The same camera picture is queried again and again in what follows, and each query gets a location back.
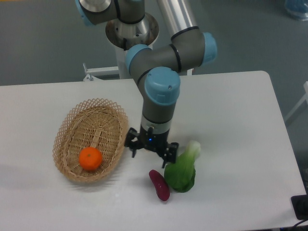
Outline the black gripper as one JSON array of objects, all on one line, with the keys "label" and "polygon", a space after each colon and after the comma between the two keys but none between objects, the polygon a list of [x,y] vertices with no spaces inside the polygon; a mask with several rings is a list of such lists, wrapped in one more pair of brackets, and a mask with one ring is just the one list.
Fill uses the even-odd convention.
[{"label": "black gripper", "polygon": [[140,142],[142,148],[155,152],[162,156],[162,168],[168,163],[174,164],[177,159],[177,151],[179,144],[177,142],[168,143],[167,138],[169,130],[161,134],[148,134],[143,127],[140,129],[140,134],[134,129],[130,128],[126,135],[124,146],[128,147],[132,152],[132,158],[135,157],[137,150],[140,149]]}]

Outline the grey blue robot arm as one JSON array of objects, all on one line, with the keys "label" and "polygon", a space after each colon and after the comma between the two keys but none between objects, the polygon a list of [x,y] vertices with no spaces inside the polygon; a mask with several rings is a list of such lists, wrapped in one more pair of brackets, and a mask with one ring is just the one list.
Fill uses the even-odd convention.
[{"label": "grey blue robot arm", "polygon": [[158,25],[146,13],[144,1],[77,0],[75,4],[86,25],[107,24],[106,35],[125,52],[126,69],[143,97],[141,128],[129,129],[125,146],[133,153],[146,149],[164,163],[175,163],[179,145],[167,138],[180,94],[179,74],[215,60],[215,39],[200,31],[187,0],[158,1],[171,43],[157,50],[150,45],[158,36]]}]

